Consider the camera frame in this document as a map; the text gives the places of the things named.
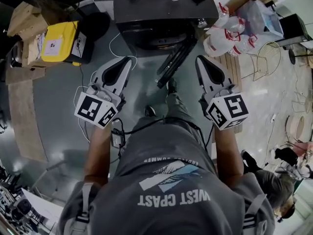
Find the gray floor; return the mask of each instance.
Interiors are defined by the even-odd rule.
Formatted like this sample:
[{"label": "gray floor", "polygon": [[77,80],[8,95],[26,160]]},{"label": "gray floor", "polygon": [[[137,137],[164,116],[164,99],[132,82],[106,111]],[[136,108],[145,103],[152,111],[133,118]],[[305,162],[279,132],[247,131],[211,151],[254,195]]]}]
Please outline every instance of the gray floor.
[{"label": "gray floor", "polygon": [[[114,57],[109,51],[109,42],[117,34],[118,30],[112,23],[108,32],[95,43],[91,63],[82,65],[84,85],[89,83],[90,76],[95,70]],[[121,36],[112,43],[112,50],[118,55],[131,54]],[[202,89],[195,70],[195,59],[200,54],[204,54],[202,44],[198,44],[193,49],[175,77],[178,80],[181,99],[207,139],[211,123],[204,118],[198,103]],[[160,117],[166,114],[166,89],[160,90],[155,82],[158,79],[156,71],[165,58],[166,56],[156,56],[138,59],[138,64],[124,91],[127,104],[119,114],[124,121],[126,131],[131,130],[137,120],[143,116],[143,108],[147,104],[155,107]],[[43,194],[64,201],[68,199],[75,183],[83,177],[82,169],[88,150],[88,142],[78,126],[77,117],[74,116],[73,97],[79,85],[81,85],[79,67],[67,63],[48,68],[44,78],[34,81],[36,116],[48,157],[47,164],[20,156],[10,123],[7,131],[0,135],[0,158],[3,165],[10,172],[22,172],[22,178],[28,185],[34,183],[48,166],[64,159],[67,161],[66,164],[50,171],[38,184],[38,189]],[[1,105],[9,116],[7,90],[3,84],[0,86]],[[87,129],[90,136],[92,126],[87,124]],[[112,149],[111,160],[115,158],[117,158],[117,150]],[[114,175],[117,163],[111,165],[111,177]]]}]

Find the person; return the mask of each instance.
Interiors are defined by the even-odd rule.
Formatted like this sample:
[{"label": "person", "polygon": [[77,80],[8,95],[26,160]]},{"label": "person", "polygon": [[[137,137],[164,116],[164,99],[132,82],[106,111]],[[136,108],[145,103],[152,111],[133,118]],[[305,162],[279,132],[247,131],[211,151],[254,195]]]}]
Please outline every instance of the person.
[{"label": "person", "polygon": [[[132,134],[109,182],[111,126],[95,127],[84,181],[64,207],[58,234],[273,234],[272,208],[255,175],[244,175],[233,128],[215,128],[217,175],[174,79],[166,102],[167,117],[177,119]],[[134,129],[156,117],[147,106]]]},{"label": "person", "polygon": [[282,219],[290,218],[295,205],[293,200],[294,185],[288,175],[277,177],[273,172],[263,170],[258,167],[255,159],[246,151],[242,151],[244,173],[252,172],[255,174],[262,191],[267,195],[268,201],[274,213]]}]

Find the white floor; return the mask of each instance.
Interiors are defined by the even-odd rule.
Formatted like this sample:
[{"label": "white floor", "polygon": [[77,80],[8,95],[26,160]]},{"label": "white floor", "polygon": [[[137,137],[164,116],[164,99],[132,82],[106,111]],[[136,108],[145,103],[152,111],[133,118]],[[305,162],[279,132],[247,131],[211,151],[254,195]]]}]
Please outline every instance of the white floor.
[{"label": "white floor", "polygon": [[[285,124],[289,115],[304,115],[305,127],[300,140],[308,141],[311,137],[312,111],[310,110],[308,114],[306,112],[295,113],[291,106],[291,101],[296,100],[294,93],[296,86],[298,92],[303,95],[308,95],[309,89],[312,89],[311,69],[307,68],[301,59],[297,59],[293,66],[289,60],[288,51],[281,48],[281,61],[277,70],[272,75],[253,82],[253,75],[244,78],[253,72],[252,59],[249,55],[239,58],[243,93],[250,116],[243,123],[243,131],[236,134],[236,139],[239,150],[247,150],[256,159],[258,166],[263,167],[267,162],[269,165],[266,169],[274,170],[275,165],[280,162],[273,161],[269,151],[276,145],[282,145],[287,141]],[[275,67],[275,62],[278,63],[277,61],[277,56],[269,61],[270,73]],[[296,103],[293,103],[293,107],[295,111],[305,110],[304,106]],[[277,116],[274,123],[271,123],[270,120],[274,114]],[[212,145],[212,158],[216,158],[215,144]]]}]

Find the white paper label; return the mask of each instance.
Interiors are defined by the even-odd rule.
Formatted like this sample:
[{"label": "white paper label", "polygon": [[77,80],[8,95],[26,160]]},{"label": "white paper label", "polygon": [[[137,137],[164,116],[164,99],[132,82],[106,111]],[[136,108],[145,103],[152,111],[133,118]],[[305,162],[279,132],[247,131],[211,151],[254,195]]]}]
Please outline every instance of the white paper label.
[{"label": "white paper label", "polygon": [[72,54],[78,57],[82,57],[85,48],[85,43],[86,36],[82,32],[79,32],[78,38],[75,40],[73,45]]},{"label": "white paper label", "polygon": [[48,40],[45,45],[44,56],[58,56],[61,50],[62,39]]}]

